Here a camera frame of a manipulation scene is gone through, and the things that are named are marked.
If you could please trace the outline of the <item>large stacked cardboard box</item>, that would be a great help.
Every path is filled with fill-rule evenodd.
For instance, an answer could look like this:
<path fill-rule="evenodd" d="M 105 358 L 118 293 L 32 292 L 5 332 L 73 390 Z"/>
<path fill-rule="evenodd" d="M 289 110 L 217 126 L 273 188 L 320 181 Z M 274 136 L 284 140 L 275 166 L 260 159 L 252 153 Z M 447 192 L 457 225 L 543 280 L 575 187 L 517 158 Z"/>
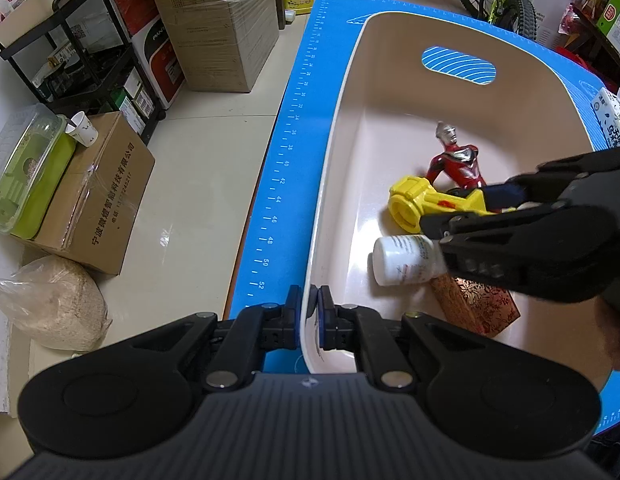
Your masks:
<path fill-rule="evenodd" d="M 188 88 L 252 90 L 278 40 L 275 0 L 155 0 Z"/>

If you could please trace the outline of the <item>dark wooden side table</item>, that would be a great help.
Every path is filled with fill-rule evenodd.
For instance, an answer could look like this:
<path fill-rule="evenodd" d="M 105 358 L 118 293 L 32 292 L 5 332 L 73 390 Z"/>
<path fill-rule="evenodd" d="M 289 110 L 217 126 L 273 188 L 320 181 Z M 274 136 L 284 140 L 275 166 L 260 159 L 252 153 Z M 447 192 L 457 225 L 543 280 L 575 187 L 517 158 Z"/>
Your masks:
<path fill-rule="evenodd" d="M 616 93 L 620 88 L 620 54 L 579 8 L 569 6 L 564 48 Z"/>

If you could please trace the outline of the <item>white tissue box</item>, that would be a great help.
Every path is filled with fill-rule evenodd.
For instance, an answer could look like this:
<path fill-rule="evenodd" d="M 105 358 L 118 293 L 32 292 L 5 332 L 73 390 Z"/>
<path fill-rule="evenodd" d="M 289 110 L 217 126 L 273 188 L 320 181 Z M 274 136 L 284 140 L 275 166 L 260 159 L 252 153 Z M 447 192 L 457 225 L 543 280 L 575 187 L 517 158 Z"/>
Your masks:
<path fill-rule="evenodd" d="M 610 148 L 620 147 L 620 87 L 617 93 L 598 90 L 591 102 L 598 123 Z"/>

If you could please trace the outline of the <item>blue silicone baking mat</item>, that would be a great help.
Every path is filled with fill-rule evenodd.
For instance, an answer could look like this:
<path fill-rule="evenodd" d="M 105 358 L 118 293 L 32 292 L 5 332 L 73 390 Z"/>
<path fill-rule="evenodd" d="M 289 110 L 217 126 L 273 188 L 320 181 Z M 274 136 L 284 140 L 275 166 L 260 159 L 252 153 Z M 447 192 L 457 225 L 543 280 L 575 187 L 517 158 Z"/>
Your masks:
<path fill-rule="evenodd" d="M 451 119 L 490 182 L 606 141 L 595 74 L 511 32 L 398 0 L 318 0 L 273 127 L 226 314 L 290 286 L 337 302 L 438 314 L 426 287 L 380 287 L 368 257 L 395 232 L 393 183 L 424 171 Z"/>

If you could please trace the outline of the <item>floor cardboard box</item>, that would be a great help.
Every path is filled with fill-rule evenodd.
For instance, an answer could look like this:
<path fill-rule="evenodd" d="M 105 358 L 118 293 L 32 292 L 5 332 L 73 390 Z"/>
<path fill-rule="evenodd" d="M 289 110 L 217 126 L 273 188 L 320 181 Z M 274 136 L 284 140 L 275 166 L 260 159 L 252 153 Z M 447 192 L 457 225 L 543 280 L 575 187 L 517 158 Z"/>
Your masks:
<path fill-rule="evenodd" d="M 90 121 L 98 138 L 76 148 L 39 232 L 26 245 L 118 275 L 155 159 L 123 114 Z"/>

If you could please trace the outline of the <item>beige plastic storage bin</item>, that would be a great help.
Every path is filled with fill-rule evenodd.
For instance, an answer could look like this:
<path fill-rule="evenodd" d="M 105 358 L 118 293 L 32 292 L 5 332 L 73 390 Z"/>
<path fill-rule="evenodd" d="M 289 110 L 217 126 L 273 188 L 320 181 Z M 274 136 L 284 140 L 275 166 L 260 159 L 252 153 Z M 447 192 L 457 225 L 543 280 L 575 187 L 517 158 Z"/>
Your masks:
<path fill-rule="evenodd" d="M 383 318 L 424 312 L 578 370 L 603 387 L 612 366 L 595 305 L 551 304 L 425 269 L 428 208 L 489 209 L 487 186 L 591 151 L 595 122 L 552 55 L 445 18 L 365 19 L 342 80 L 319 187 L 300 328 L 313 373 L 348 373 L 326 350 L 312 295 Z"/>

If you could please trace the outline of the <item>bag of grain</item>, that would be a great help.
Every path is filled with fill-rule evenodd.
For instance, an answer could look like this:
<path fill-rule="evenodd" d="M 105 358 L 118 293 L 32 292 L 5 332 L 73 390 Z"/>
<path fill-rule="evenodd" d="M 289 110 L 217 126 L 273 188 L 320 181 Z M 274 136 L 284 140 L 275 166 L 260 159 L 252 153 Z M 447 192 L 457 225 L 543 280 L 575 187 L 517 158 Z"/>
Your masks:
<path fill-rule="evenodd" d="M 0 278 L 0 310 L 32 340 L 60 351 L 92 350 L 112 322 L 88 271 L 59 256 L 33 260 Z"/>

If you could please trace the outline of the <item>black metal shelf rack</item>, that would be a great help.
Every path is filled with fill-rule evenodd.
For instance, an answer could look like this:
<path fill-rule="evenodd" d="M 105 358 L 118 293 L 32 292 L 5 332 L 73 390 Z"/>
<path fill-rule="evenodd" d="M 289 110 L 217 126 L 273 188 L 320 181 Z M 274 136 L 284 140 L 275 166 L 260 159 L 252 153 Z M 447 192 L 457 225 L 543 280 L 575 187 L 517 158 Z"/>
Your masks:
<path fill-rule="evenodd" d="M 166 117 L 112 0 L 26 0 L 0 23 L 0 57 L 57 114 L 119 112 L 145 143 Z"/>

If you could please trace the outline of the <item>green white product box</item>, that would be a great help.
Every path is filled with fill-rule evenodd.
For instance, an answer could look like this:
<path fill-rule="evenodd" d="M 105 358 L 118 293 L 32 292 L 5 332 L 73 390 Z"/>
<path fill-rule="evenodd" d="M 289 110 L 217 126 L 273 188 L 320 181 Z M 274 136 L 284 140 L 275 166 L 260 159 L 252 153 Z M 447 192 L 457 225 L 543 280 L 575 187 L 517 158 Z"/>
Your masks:
<path fill-rule="evenodd" d="M 620 56 L 620 0 L 608 0 L 596 26 Z"/>

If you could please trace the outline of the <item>green lidded plastic container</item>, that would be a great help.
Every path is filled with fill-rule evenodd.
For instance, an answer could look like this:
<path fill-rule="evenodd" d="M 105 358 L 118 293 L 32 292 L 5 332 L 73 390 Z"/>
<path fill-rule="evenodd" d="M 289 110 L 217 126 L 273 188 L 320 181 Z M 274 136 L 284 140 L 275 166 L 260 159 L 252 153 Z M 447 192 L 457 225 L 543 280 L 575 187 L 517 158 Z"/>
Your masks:
<path fill-rule="evenodd" d="M 11 114 L 0 132 L 0 233 L 37 235 L 77 141 L 67 119 L 42 104 Z"/>

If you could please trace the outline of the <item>white pill bottle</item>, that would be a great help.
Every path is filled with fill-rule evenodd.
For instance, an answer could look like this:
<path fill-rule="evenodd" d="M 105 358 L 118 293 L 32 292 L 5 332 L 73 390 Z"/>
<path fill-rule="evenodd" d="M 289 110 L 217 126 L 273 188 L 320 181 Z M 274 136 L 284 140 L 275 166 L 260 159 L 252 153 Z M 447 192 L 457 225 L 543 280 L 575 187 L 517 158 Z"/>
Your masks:
<path fill-rule="evenodd" d="M 372 269 L 376 283 L 384 287 L 425 284 L 448 273 L 439 243 L 424 235 L 378 238 Z"/>

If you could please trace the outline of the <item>white paper cup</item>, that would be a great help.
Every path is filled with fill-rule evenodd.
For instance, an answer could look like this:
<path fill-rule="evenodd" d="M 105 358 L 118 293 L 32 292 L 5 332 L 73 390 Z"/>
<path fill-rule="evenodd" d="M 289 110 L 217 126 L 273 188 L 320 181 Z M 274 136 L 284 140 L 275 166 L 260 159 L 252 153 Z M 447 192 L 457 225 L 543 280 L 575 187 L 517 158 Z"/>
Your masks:
<path fill-rule="evenodd" d="M 98 138 L 97 128 L 85 112 L 78 112 L 68 120 L 65 133 L 85 148 L 92 146 Z"/>

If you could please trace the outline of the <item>red floral patterned box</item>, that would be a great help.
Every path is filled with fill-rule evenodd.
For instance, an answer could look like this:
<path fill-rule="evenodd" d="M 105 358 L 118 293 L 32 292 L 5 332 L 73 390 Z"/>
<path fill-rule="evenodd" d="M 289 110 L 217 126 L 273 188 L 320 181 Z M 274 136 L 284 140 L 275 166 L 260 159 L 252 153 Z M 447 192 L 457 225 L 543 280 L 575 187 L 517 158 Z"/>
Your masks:
<path fill-rule="evenodd" d="M 520 317 L 505 289 L 449 274 L 434 278 L 429 284 L 447 321 L 475 334 L 493 338 Z"/>

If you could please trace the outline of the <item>yellow plastic toy tool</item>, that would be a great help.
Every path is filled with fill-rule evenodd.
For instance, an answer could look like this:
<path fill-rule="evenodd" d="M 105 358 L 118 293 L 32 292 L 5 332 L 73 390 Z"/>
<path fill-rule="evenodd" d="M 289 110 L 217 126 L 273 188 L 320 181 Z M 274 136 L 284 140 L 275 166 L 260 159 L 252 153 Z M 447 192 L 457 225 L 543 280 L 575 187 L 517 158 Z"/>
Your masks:
<path fill-rule="evenodd" d="M 491 214 L 479 188 L 470 191 L 466 197 L 459 197 L 436 190 L 423 177 L 406 176 L 391 185 L 388 210 L 403 231 L 420 234 L 420 222 L 433 214 L 460 214 L 474 212 L 480 216 Z"/>

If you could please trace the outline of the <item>red Ultraman figure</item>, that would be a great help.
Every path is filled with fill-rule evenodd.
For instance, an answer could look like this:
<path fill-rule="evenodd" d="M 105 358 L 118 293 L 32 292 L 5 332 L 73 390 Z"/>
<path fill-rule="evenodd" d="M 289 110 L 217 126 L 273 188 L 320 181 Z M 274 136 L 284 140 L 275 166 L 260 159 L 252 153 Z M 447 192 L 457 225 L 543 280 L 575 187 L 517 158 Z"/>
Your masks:
<path fill-rule="evenodd" d="M 430 161 L 425 176 L 429 183 L 445 174 L 462 190 L 484 188 L 486 181 L 480 172 L 477 146 L 459 145 L 455 126 L 444 122 L 438 122 L 435 134 L 444 150 Z"/>

